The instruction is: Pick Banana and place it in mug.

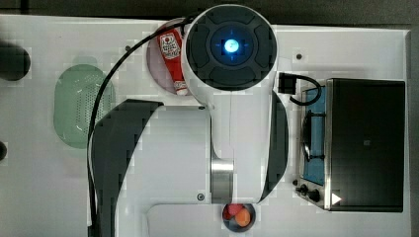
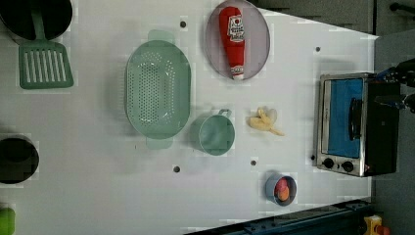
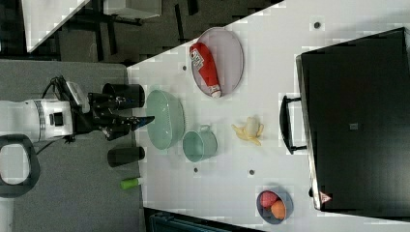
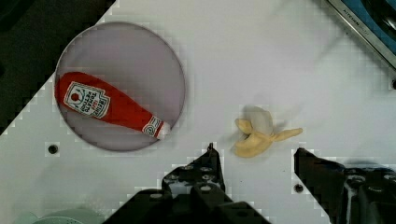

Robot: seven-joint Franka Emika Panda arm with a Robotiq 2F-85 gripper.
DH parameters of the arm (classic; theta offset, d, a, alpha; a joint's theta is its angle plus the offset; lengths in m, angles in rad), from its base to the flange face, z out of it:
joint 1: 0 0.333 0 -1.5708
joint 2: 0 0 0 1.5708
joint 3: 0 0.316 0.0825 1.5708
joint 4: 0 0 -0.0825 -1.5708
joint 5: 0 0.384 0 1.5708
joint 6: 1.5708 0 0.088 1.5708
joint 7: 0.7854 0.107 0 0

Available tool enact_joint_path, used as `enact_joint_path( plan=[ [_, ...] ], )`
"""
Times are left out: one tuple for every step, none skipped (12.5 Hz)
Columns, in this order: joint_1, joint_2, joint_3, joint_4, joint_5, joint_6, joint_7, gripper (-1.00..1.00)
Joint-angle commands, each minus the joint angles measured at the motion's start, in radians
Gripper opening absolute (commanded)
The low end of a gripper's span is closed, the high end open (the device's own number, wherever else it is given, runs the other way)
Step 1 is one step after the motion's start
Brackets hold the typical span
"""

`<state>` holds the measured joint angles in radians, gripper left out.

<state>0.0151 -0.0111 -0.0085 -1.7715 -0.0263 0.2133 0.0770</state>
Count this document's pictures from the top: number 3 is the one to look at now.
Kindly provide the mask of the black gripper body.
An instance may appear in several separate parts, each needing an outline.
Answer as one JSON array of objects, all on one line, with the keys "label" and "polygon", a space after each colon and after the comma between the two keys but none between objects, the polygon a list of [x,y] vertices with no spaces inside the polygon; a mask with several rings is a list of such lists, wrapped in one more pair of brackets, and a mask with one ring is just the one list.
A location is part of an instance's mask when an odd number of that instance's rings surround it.
[{"label": "black gripper body", "polygon": [[122,103],[128,99],[124,97],[89,93],[88,103],[90,110],[83,113],[79,108],[72,110],[73,114],[73,134],[87,134],[92,131],[101,131],[108,141],[128,135],[132,128],[132,123],[127,117],[115,114]]}]

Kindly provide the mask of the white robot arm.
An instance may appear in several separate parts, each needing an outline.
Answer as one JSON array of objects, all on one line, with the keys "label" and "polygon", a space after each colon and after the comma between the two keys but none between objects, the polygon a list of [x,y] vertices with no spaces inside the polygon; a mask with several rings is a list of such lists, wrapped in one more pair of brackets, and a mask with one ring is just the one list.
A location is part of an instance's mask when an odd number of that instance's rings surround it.
[{"label": "white robot arm", "polygon": [[17,157],[25,167],[1,165],[1,196],[17,198],[40,179],[39,152],[34,145],[64,139],[71,143],[80,134],[101,131],[109,141],[155,120],[153,116],[121,116],[116,112],[138,107],[136,98],[91,93],[86,97],[61,94],[54,99],[1,102],[1,156]]}]

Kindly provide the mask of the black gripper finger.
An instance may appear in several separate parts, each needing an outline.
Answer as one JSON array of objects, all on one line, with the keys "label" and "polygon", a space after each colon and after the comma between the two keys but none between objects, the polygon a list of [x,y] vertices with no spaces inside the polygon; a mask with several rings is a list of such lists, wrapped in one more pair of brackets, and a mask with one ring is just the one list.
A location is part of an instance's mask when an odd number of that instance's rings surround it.
[{"label": "black gripper finger", "polygon": [[140,106],[140,102],[138,100],[124,97],[117,97],[116,102],[119,108],[137,108]]},{"label": "black gripper finger", "polygon": [[131,117],[131,130],[135,131],[141,127],[144,127],[155,120],[154,116],[146,116],[146,117]]}]

